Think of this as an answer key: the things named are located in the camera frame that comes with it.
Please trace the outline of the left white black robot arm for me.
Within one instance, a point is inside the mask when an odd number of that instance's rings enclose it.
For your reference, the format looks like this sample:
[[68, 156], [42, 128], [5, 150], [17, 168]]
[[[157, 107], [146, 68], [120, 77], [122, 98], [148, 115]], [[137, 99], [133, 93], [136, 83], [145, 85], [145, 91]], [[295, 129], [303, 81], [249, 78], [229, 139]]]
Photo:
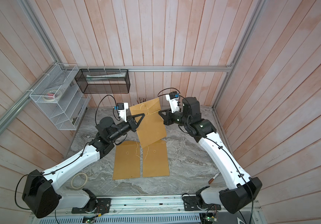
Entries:
[[60, 191], [61, 186], [79, 171], [105, 157], [115, 141], [129, 131], [135, 132], [145, 114], [127, 116], [115, 124], [112, 117], [104, 117], [96, 125], [95, 138], [72, 157], [43, 172], [34, 170], [27, 175], [22, 199], [37, 218], [44, 218], [56, 209], [79, 208], [86, 213], [96, 210], [97, 197], [83, 188], [73, 193]]

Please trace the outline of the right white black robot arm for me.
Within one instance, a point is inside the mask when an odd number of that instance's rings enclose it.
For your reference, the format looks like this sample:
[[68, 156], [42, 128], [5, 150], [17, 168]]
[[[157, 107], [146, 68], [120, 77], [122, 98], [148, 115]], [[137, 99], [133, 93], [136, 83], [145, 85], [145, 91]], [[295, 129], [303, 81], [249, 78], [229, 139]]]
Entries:
[[180, 98], [180, 94], [175, 91], [167, 94], [170, 109], [159, 111], [159, 115], [166, 126], [177, 124], [184, 127], [186, 133], [209, 154], [227, 186], [226, 189], [207, 186], [198, 190], [198, 203], [222, 205], [231, 214], [253, 204], [263, 185], [260, 179], [251, 177], [240, 166], [226, 148], [215, 126], [202, 118], [199, 101], [195, 97], [183, 98], [182, 101]]

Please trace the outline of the brown kraft file bag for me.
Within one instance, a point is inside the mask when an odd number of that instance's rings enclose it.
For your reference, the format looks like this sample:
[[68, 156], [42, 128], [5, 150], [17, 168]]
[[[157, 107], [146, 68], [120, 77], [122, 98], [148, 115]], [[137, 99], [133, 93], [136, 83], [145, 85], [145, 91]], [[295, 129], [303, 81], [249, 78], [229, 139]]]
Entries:
[[159, 140], [144, 148], [143, 177], [169, 176], [167, 145]]
[[113, 180], [140, 177], [140, 144], [125, 141], [116, 147]]
[[131, 115], [144, 113], [145, 117], [137, 128], [137, 135], [142, 148], [149, 146], [167, 136], [163, 119], [158, 112], [161, 110], [159, 98], [155, 98], [130, 107]]

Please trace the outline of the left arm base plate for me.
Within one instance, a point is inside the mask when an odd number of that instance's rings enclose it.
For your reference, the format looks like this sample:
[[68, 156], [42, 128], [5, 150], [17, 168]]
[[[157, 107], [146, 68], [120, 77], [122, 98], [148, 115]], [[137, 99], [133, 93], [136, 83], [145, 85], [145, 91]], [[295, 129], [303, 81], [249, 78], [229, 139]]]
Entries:
[[72, 208], [72, 214], [106, 214], [109, 212], [111, 206], [111, 198], [97, 198], [90, 199], [90, 201], [83, 208]]

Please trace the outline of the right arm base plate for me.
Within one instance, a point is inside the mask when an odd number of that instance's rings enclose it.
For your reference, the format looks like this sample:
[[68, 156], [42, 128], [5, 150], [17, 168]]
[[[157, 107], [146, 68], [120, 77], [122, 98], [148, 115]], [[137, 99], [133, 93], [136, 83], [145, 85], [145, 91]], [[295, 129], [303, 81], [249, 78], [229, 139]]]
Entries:
[[206, 204], [197, 195], [191, 196], [187, 193], [184, 193], [181, 196], [181, 199], [183, 201], [185, 211], [214, 211], [214, 212], [216, 212], [216, 211], [220, 211], [222, 209], [221, 205], [219, 205], [219, 204]]

